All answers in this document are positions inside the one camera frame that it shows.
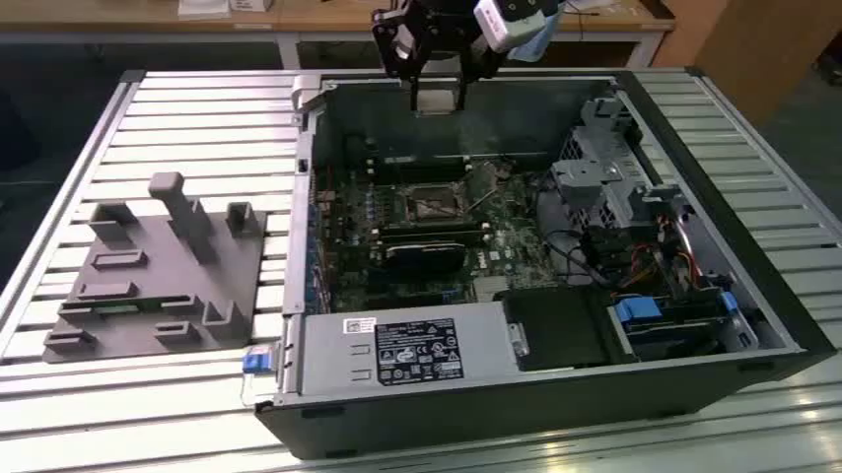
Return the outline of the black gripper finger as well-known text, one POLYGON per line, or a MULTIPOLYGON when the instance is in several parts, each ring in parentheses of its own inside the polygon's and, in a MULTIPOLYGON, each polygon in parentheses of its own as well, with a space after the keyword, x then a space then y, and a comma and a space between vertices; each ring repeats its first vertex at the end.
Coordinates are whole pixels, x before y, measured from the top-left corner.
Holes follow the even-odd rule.
POLYGON ((464 48, 459 52, 456 110, 464 109, 468 86, 480 79, 491 79, 496 76, 507 55, 506 52, 496 52, 488 47, 480 52, 472 48, 464 48))
POLYGON ((394 3, 371 13, 371 33, 386 74, 410 89, 410 108, 418 110, 422 66, 419 52, 426 9, 422 3, 394 3))

